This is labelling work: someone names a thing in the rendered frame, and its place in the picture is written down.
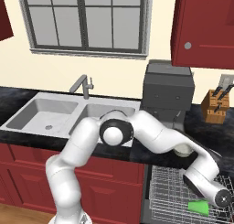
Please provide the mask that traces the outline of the red base cupboard door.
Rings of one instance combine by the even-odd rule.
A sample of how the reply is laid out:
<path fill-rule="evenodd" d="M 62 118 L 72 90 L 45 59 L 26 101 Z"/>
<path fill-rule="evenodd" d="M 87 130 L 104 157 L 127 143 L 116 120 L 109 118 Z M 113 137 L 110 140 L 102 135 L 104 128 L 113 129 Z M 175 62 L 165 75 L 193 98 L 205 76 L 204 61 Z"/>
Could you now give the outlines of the red base cupboard door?
<path fill-rule="evenodd" d="M 81 205 L 97 224 L 140 224 L 143 186 L 78 176 Z"/>
<path fill-rule="evenodd" d="M 56 212 L 44 170 L 11 166 L 7 172 L 16 189 L 17 205 L 48 213 Z"/>

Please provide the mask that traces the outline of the green cup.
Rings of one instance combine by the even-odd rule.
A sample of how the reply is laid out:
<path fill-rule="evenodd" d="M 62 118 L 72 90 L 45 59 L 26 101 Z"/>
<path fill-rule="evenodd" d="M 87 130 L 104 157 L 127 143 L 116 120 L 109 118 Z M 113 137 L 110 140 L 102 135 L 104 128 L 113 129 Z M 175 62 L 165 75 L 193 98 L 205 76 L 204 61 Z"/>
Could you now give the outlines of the green cup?
<path fill-rule="evenodd" d="M 209 214 L 209 205 L 205 200 L 189 201 L 187 203 L 187 209 L 204 216 Z"/>

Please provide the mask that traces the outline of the grey sink tap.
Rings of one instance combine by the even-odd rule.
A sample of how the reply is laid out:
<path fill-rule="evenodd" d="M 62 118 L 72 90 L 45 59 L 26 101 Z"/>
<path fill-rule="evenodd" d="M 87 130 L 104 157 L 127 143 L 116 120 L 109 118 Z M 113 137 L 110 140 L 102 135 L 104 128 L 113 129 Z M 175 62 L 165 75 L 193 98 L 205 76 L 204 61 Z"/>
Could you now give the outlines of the grey sink tap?
<path fill-rule="evenodd" d="M 94 89 L 92 78 L 88 78 L 85 74 L 81 75 L 71 86 L 69 92 L 74 93 L 79 87 L 82 87 L 83 98 L 87 100 L 90 97 L 89 90 Z"/>

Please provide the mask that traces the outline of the dark grey coffee machine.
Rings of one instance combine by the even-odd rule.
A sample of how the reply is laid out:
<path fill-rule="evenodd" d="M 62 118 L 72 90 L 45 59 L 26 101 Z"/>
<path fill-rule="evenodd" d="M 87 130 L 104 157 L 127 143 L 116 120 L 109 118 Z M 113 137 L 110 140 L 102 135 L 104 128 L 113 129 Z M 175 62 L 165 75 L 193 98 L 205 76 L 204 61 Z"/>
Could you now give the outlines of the dark grey coffee machine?
<path fill-rule="evenodd" d="M 150 59 L 144 74 L 141 108 L 166 127 L 183 131 L 194 91 L 195 83 L 189 67 L 176 67 L 167 60 Z"/>

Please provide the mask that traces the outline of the red drawer front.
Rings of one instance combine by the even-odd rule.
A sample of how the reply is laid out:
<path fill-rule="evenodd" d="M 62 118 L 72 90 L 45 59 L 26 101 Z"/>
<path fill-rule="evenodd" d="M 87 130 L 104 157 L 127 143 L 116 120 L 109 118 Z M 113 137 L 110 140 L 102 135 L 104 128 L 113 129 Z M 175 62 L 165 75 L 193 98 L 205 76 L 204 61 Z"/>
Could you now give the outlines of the red drawer front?
<path fill-rule="evenodd" d="M 58 154 L 56 151 L 22 145 L 10 144 L 9 148 L 16 162 L 31 165 L 45 164 L 52 155 Z M 75 171 L 83 175 L 98 176 L 134 184 L 141 183 L 144 177 L 144 165 L 95 156 L 92 156 L 86 165 L 76 168 Z"/>

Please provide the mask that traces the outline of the grey double sink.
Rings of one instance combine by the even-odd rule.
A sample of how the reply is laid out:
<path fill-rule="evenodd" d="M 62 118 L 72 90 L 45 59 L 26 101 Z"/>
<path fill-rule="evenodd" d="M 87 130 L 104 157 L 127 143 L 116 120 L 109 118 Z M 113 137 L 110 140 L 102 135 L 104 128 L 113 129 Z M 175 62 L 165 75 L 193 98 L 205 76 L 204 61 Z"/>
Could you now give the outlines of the grey double sink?
<path fill-rule="evenodd" d="M 132 116 L 140 109 L 140 101 L 39 92 L 28 101 L 0 130 L 32 133 L 69 139 L 77 124 L 85 117 L 99 120 L 112 110 Z"/>

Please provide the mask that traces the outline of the grey framed window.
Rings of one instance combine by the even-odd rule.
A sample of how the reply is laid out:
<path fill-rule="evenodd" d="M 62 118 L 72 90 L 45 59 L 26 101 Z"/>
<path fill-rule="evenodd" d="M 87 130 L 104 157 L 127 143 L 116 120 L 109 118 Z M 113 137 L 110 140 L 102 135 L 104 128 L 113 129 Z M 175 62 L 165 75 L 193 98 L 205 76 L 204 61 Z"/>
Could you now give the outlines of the grey framed window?
<path fill-rule="evenodd" d="M 146 59 L 152 0 L 19 0 L 30 51 Z"/>

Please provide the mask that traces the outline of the wooden knife block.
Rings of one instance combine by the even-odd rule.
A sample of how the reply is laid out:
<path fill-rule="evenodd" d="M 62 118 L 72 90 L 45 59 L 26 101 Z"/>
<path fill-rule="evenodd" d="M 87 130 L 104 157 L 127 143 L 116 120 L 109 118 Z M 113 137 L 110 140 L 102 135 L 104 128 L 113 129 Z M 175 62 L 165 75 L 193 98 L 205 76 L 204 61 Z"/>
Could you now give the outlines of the wooden knife block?
<path fill-rule="evenodd" d="M 207 95 L 201 102 L 201 111 L 206 123 L 222 124 L 229 109 L 229 95 L 227 94 L 220 100 L 219 96 L 223 91 L 220 91 L 216 96 L 213 95 L 214 92 L 214 90 L 207 92 Z"/>

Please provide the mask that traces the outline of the grey wall socket plate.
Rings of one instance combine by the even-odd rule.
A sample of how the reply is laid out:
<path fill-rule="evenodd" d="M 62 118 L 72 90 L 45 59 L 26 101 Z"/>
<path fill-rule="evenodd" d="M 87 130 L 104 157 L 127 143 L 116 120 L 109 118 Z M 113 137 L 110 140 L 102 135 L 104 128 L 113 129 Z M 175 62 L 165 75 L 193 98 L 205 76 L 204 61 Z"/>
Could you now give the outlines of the grey wall socket plate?
<path fill-rule="evenodd" d="M 219 86 L 225 90 L 230 84 L 234 83 L 234 75 L 222 74 L 219 79 Z"/>

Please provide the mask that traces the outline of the red wall cupboard door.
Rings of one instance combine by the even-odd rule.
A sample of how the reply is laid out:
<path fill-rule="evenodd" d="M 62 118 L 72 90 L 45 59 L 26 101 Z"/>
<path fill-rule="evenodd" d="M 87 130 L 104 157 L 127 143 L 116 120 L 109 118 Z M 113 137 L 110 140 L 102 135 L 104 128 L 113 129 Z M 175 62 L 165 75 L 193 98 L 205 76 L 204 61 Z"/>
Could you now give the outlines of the red wall cupboard door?
<path fill-rule="evenodd" d="M 191 49 L 185 49 L 186 42 Z M 175 0 L 171 61 L 175 66 L 234 69 L 234 0 Z"/>

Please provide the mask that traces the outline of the dark red wall cupboard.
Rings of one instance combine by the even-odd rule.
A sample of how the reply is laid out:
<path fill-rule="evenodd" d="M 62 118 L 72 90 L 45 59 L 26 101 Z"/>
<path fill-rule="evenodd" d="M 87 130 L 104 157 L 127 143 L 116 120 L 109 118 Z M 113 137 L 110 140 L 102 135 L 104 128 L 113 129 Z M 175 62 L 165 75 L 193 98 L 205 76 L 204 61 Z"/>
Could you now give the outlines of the dark red wall cupboard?
<path fill-rule="evenodd" d="M 0 0 L 0 41 L 10 38 L 13 35 L 13 30 L 5 7 L 5 1 Z"/>

